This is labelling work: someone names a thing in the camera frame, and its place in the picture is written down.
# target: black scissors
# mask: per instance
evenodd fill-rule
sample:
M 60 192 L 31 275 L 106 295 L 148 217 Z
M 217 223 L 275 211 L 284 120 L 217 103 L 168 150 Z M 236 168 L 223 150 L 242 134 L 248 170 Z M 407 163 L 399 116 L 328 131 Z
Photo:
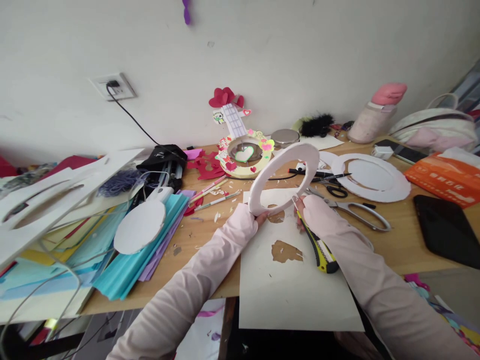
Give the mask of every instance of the black scissors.
M 342 184 L 339 183 L 336 177 L 333 177 L 333 176 L 328 176 L 326 178 L 317 177 L 317 178 L 314 178 L 311 182 L 325 185 L 326 190 L 336 198 L 344 199 L 349 195 L 349 193 L 346 190 L 342 189 Z

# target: hand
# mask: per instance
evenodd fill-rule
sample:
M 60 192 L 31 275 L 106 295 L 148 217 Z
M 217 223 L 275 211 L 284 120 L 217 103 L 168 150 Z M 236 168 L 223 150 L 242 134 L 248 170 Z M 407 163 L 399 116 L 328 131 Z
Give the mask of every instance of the hand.
M 293 208 L 293 215 L 296 217 L 296 227 L 297 229 L 300 229 L 300 232 L 304 232 L 305 228 L 297 214 L 297 209 L 298 209 L 298 212 L 300 213 L 301 218 L 305 221 L 305 217 L 304 217 L 305 204 L 303 201 L 305 197 L 306 197 L 305 195 L 300 196 L 300 198 L 298 198 L 297 202 L 295 203 L 296 208 L 295 207 Z
M 255 221 L 257 222 L 259 229 L 260 227 L 262 227 L 262 225 L 265 223 L 268 217 L 269 217 L 269 212 L 265 211 L 264 213 L 261 213 L 255 218 Z

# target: orange tissue box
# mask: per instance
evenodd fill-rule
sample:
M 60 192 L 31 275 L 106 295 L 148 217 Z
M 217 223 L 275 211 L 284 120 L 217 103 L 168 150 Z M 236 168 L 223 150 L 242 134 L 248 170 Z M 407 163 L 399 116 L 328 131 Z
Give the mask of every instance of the orange tissue box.
M 418 161 L 404 173 L 405 177 L 463 209 L 480 202 L 480 169 L 440 154 L 436 152 Z

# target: pink arm sleeve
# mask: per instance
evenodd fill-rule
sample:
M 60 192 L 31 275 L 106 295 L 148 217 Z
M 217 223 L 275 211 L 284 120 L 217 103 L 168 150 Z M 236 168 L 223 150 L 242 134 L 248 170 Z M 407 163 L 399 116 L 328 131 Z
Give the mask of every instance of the pink arm sleeve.
M 330 248 L 358 303 L 396 359 L 477 359 L 451 327 L 372 252 L 365 236 L 318 196 L 303 199 L 308 227 Z
M 257 229 L 248 205 L 239 203 L 225 225 L 156 293 L 107 359 L 171 359 Z

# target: white paper heart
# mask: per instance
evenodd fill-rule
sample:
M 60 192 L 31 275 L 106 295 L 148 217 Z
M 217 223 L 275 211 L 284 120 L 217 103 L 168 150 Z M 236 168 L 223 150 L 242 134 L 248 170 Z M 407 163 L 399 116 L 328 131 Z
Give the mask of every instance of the white paper heart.
M 243 151 L 237 151 L 235 154 L 235 160 L 246 163 L 254 154 L 254 148 L 252 146 L 247 146 Z

